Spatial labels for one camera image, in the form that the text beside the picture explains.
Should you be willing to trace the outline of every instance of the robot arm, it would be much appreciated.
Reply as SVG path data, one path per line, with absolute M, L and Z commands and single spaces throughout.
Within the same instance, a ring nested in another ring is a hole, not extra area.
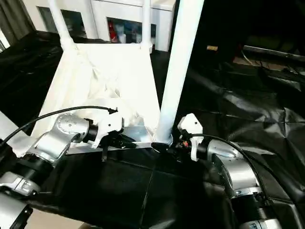
M 73 114 L 58 116 L 53 128 L 43 134 L 24 157 L 18 159 L 11 171 L 0 177 L 0 188 L 4 190 L 0 193 L 0 229 L 22 229 L 32 213 L 26 203 L 8 194 L 22 197 L 36 195 L 71 143 L 83 141 L 96 148 L 104 136 L 110 132 L 119 133 L 122 127 L 122 117 L 118 113 L 109 114 L 98 125 Z
M 240 229 L 281 229 L 256 173 L 237 146 L 216 139 L 204 139 L 201 135 L 203 128 L 194 114 L 182 118 L 178 129 L 182 135 L 176 148 L 184 153 L 191 150 L 193 161 L 211 161 L 221 174 Z

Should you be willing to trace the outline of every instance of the red object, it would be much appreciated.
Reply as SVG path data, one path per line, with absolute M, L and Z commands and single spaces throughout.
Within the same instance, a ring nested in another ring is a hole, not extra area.
M 118 39 L 117 39 L 116 32 L 114 31 L 114 28 L 113 28 L 113 23 L 111 21 L 109 21 L 108 26 L 109 26 L 109 34 L 110 34 L 111 42 L 117 43 Z

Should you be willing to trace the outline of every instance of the black cable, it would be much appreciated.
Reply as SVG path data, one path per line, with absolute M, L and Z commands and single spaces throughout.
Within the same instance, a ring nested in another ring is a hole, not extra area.
M 15 130 L 13 133 L 11 133 L 9 136 L 7 136 L 0 144 L 0 148 L 4 146 L 5 143 L 7 143 L 12 137 L 14 137 L 17 133 L 19 133 L 21 130 L 24 130 L 26 127 L 28 127 L 29 125 L 43 119 L 43 118 L 47 118 L 50 117 L 52 115 L 57 115 L 60 113 L 64 113 L 67 111 L 73 111 L 73 110 L 81 110 L 81 109 L 101 109 L 101 110 L 107 110 L 110 114 L 117 112 L 117 110 L 113 110 L 110 109 L 108 107 L 104 107 L 104 106 L 76 106 L 76 107 L 70 107 L 70 108 L 65 108 L 65 109 L 61 109 L 58 111 L 54 111 L 54 112 L 50 112 L 48 114 L 44 114 L 42 116 L 39 116 L 37 118 L 34 118 L 33 120 L 29 121 L 28 123 L 24 124 L 22 127 L 18 128 L 17 130 Z

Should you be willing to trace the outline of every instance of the black plastic sheet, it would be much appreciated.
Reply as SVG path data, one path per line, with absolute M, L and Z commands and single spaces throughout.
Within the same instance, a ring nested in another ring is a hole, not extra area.
M 0 110 L 17 125 L 38 115 L 61 55 L 58 36 L 44 32 L 0 54 Z M 160 103 L 169 54 L 154 52 L 151 59 Z M 301 76 L 251 66 L 191 66 L 176 118 L 194 113 L 204 133 L 236 142 L 256 158 L 284 229 L 304 226 L 304 85 Z M 3 150 L 0 168 L 12 157 Z M 105 229 L 236 227 L 212 165 L 178 163 L 152 149 L 109 152 L 105 163 L 98 153 L 66 156 L 30 202 Z

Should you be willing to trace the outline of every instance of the white cabinet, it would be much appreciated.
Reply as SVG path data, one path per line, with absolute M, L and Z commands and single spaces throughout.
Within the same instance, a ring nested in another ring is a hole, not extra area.
M 152 41 L 155 49 L 168 51 L 176 0 L 152 0 Z M 31 20 L 39 31 L 56 32 L 47 0 L 23 0 Z M 109 22 L 123 28 L 127 43 L 140 42 L 142 0 L 57 0 L 72 36 L 110 41 Z
M 36 30 L 56 32 L 47 0 L 23 0 L 23 3 Z M 57 0 L 57 4 L 71 35 L 98 38 L 91 0 Z
M 111 40 L 109 21 L 113 20 L 115 23 L 121 20 L 129 24 L 142 22 L 142 0 L 93 0 L 91 2 L 99 38 L 105 41 Z M 155 36 L 156 50 L 167 52 L 169 49 L 174 5 L 175 0 L 152 0 L 152 36 Z

